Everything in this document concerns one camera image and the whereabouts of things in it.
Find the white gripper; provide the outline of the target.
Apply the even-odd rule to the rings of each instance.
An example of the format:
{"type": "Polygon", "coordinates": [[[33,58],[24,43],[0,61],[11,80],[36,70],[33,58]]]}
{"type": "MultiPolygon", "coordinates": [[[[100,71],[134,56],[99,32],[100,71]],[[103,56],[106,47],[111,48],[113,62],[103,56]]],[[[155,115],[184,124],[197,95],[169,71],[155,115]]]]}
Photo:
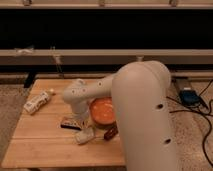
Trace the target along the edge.
{"type": "Polygon", "coordinates": [[[72,108],[73,116],[77,124],[82,128],[86,128],[89,120],[89,107],[87,104],[78,104],[72,108]]]}

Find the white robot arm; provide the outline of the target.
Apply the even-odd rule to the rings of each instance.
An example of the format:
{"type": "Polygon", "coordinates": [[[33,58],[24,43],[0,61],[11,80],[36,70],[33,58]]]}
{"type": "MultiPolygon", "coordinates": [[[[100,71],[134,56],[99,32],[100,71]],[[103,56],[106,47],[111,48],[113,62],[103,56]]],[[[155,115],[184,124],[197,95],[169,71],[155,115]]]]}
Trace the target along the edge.
{"type": "Polygon", "coordinates": [[[97,82],[74,81],[63,100],[82,121],[89,99],[112,98],[127,171],[181,171],[166,101],[170,83],[164,64],[133,62],[97,82]]]}

